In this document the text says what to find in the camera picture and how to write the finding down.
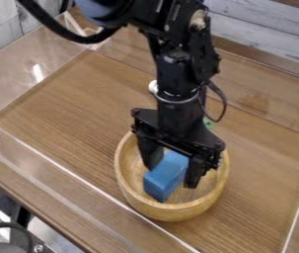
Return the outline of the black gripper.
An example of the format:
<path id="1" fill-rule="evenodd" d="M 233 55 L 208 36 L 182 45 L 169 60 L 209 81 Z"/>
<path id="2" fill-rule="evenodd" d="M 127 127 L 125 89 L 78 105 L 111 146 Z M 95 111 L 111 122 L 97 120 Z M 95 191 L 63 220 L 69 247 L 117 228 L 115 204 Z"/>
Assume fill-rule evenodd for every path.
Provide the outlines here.
<path id="1" fill-rule="evenodd" d="M 218 169 L 226 144 L 204 124 L 208 91 L 198 89 L 189 98 L 170 99 L 157 94 L 157 108 L 135 108 L 133 132 L 141 156 L 152 170 L 164 158 L 164 149 L 189 158 L 184 186 L 196 189 L 202 177 Z"/>

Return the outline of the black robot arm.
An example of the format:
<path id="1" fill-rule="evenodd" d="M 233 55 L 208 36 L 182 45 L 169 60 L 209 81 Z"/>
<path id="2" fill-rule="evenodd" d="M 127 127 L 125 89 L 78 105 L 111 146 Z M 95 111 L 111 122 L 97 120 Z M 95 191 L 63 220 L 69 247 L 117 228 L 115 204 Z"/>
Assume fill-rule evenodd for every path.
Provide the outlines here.
<path id="1" fill-rule="evenodd" d="M 212 17 L 202 0 L 74 0 L 87 20 L 102 28 L 93 36 L 67 29 L 37 0 L 18 0 L 39 22 L 65 39 L 101 43 L 127 25 L 149 40 L 157 69 L 157 108 L 131 110 L 133 132 L 145 165 L 152 169 L 166 148 L 189 158 L 184 179 L 197 188 L 208 172 L 220 167 L 224 140 L 206 128 L 208 92 L 225 93 L 213 77 L 222 57 L 212 36 Z"/>

